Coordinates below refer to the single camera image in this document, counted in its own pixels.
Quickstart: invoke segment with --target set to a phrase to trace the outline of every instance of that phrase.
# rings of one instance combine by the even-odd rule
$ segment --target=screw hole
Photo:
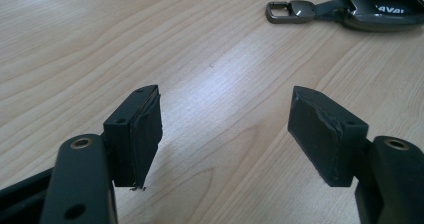
[[[93,140],[91,140],[91,138],[80,138],[78,140],[75,140],[71,143],[71,148],[72,149],[81,149],[81,148],[86,148],[88,147],[91,143],[93,142]]]
[[[115,122],[118,123],[118,124],[121,124],[121,123],[124,123],[125,121],[126,121],[125,118],[119,118]]]
[[[77,204],[73,207],[70,207],[65,212],[65,219],[67,219],[67,220],[76,219],[76,218],[80,217],[84,212],[85,212],[85,205]]]
[[[400,140],[386,139],[384,140],[384,143],[386,143],[386,145],[388,145],[389,147],[397,149],[397,150],[401,150],[401,151],[409,150],[409,145]]]

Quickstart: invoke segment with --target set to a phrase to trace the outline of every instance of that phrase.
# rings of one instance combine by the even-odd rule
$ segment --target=wood grain
[[[269,1],[289,0],[0,0],[0,188],[159,84],[163,140],[120,223],[359,223],[356,182],[328,187],[287,132],[292,88],[424,149],[423,30],[272,25]]]

